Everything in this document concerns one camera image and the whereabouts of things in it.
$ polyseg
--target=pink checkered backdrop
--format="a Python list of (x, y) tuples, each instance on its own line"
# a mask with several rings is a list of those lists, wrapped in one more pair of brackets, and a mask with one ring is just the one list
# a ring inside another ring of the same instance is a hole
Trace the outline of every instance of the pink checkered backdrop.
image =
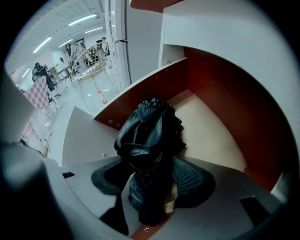
[(39, 139), (36, 132), (33, 130), (31, 123), (27, 123), (25, 129), (23, 130), (22, 137), (25, 142), (27, 142), (31, 138)]
[(46, 76), (42, 76), (38, 79), (31, 88), (24, 92), (24, 95), (34, 105), (35, 109), (49, 106)]

